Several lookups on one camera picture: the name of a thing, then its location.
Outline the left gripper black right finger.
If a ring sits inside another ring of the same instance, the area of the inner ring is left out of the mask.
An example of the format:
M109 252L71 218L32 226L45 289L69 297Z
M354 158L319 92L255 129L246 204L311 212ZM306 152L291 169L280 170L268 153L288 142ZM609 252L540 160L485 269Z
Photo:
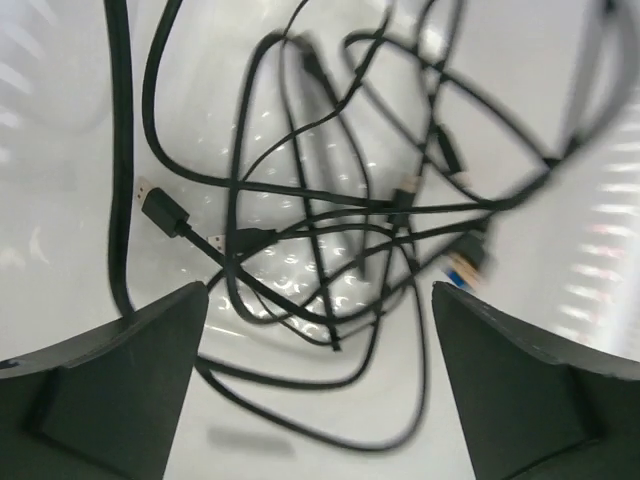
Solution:
M638 362L449 283L434 284L432 308L476 478L638 478Z

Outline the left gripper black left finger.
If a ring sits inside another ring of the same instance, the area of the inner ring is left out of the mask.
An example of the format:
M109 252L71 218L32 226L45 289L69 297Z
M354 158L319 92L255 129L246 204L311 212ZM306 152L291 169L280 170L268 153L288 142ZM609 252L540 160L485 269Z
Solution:
M160 479L208 309L199 281L1 363L4 479Z

